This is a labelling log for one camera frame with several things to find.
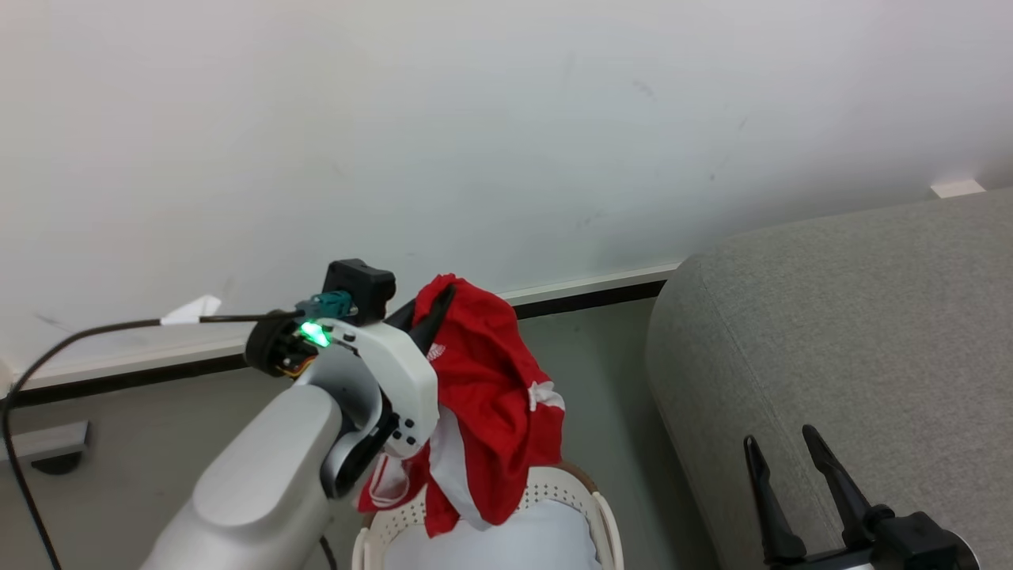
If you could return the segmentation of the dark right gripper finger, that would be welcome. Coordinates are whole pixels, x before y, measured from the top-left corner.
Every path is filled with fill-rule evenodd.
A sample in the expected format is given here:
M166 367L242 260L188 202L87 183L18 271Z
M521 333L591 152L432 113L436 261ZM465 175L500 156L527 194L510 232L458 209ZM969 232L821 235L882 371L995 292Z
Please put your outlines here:
M796 565L806 559L803 540L793 533L771 485L771 470L752 435L744 439L746 469L757 513L766 565Z
M871 509L865 495L844 468L831 447L826 444L817 428L806 424L801 429L803 439L813 459L815 469L825 477L843 524L842 538L848 549L857 549L871 544L871 535L864 526L865 516Z

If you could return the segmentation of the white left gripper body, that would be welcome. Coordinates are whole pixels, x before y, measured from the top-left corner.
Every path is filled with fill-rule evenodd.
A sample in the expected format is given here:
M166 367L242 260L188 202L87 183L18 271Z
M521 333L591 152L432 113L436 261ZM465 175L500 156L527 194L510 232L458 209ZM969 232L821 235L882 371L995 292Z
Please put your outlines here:
M378 452L415 457L440 419L426 351L387 322L354 325L276 310L251 329L245 360L333 398L345 431L334 437L329 461L370 461Z

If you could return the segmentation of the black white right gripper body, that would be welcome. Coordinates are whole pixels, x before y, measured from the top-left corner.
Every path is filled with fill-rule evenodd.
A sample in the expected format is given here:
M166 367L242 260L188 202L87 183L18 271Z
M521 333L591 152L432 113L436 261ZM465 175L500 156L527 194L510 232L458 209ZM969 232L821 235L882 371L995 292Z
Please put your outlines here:
M842 515L859 540L808 556L784 515L764 515L764 563L769 570L981 570L972 548L925 512L897 517L889 507Z

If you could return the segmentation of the red white garment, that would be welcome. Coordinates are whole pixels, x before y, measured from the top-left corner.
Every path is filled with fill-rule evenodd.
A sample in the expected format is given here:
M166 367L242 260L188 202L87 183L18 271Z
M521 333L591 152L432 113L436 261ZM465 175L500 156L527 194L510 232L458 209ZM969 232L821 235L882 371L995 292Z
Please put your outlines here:
M411 458L383 454L362 488L359 512L392 510L423 496L430 537L459 522L502 526L521 504L529 470L562 458L563 398L522 342L513 306L452 274L415 299L419 324L438 295L453 300L427 359L438 376L440 419Z

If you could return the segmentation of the white plastic laundry basket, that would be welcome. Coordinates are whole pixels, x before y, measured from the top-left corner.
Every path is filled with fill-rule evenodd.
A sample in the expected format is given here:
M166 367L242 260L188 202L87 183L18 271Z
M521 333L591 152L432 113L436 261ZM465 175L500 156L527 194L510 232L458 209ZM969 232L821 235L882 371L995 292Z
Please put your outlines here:
M426 494L420 491L396 509L381 510L366 517L355 539L348 569L383 570L382 556L398 534L412 527L426 530ZM571 463L530 469L525 493L514 513L543 501L561 502L582 513L603 570L626 570L617 519L608 500L581 469Z

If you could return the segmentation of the grey fabric sofa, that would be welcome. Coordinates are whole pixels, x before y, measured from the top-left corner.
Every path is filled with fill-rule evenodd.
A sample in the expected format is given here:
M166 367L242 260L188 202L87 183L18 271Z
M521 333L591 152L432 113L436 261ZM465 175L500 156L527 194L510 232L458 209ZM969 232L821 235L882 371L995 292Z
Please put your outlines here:
M869 501L1013 570L1013 188L725 239L663 287L645 360L721 570L764 567L748 435L808 552L842 545L807 424Z

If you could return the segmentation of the white black baseboard strip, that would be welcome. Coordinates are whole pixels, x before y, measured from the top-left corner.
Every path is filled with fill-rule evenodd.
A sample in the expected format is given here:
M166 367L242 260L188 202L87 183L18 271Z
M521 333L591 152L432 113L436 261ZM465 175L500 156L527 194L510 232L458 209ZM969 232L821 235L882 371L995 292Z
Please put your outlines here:
M543 315L615 306L655 297L679 264L637 269L565 283L531 287L503 293L518 320ZM18 407L120 392L187 378L238 371L245 367L242 352L246 336L193 347L175 348L140 357L87 367L58 368L32 376L16 398Z

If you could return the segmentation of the white tape tag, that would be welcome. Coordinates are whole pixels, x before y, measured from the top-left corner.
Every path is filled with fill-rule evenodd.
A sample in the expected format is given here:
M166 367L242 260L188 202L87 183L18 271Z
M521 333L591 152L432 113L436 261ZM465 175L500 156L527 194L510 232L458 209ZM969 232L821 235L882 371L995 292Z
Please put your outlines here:
M183 306L169 311L160 318L159 322L162 327L199 324L204 317L213 317L221 305L221 299L212 294L205 294L193 299L192 302L187 302Z

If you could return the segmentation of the light blue cloth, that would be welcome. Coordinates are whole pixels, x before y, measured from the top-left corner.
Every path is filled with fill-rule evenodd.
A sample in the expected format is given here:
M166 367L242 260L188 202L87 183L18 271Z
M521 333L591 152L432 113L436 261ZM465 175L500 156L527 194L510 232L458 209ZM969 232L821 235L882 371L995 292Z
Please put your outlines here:
M460 520L431 538L402 531L382 556L383 570L603 570L586 516L557 501L514 513L502 526Z

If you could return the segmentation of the black caster wheel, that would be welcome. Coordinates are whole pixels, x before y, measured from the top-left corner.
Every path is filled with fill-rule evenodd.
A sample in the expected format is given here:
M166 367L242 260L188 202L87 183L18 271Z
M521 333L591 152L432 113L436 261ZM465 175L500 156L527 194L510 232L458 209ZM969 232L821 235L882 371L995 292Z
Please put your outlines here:
M71 452L71 454L58 455L58 457L38 459L38 461L30 462L30 465L44 475L64 476L79 469L84 454L81 451Z

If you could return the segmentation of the small white wall block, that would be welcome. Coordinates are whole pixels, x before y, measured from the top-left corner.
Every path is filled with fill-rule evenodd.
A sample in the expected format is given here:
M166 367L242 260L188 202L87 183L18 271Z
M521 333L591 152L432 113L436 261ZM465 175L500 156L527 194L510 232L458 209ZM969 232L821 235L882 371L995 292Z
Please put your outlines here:
M944 200L980 194L980 192L987 192L987 190L973 178L966 178L966 180L951 181L951 183L933 184L931 192L935 198Z

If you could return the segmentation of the grey metal frame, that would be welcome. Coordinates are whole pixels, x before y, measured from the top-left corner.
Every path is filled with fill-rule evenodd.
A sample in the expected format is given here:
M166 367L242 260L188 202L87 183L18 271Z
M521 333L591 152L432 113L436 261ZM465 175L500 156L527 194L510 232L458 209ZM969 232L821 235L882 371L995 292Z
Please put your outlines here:
M14 457L29 463L75 457L89 447L90 428L91 423L83 420L14 434L11 437Z

